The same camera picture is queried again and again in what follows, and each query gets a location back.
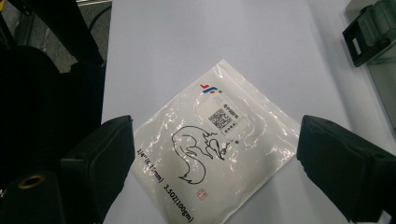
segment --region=qr code label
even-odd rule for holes
[[[222,108],[210,116],[209,120],[212,121],[212,123],[218,127],[219,130],[223,130],[228,124],[233,122],[233,119],[230,118]]]

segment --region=white package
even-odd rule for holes
[[[131,171],[168,223],[223,223],[295,154],[299,131],[221,61],[135,132]]]

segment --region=white tabletop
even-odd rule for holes
[[[330,119],[396,154],[365,66],[342,32],[348,0],[114,0],[103,121],[137,129],[225,59],[289,116]],[[387,223],[382,217],[379,223]],[[132,175],[105,223],[166,223]],[[227,223],[347,223],[294,158]]]

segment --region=red stamp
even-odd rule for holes
[[[204,198],[206,198],[207,193],[206,193],[206,191],[205,191],[204,189],[200,189],[200,190],[198,190],[198,192],[197,192],[197,196],[198,196],[198,198],[199,198],[200,200],[203,200]]]

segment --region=gray carpet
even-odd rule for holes
[[[90,25],[92,19],[104,8],[110,6],[111,3],[100,3],[79,7],[87,26]],[[6,2],[2,15],[7,23],[11,33],[19,24],[21,13],[15,9],[9,2]],[[99,47],[99,51],[104,59],[107,56],[108,32],[110,28],[111,9],[103,14],[92,28],[92,36]],[[71,56],[58,38],[47,27],[47,25],[34,16],[32,33],[28,42],[29,46],[41,49],[46,52],[58,67],[61,73],[68,72],[70,66],[76,63],[76,59]]]

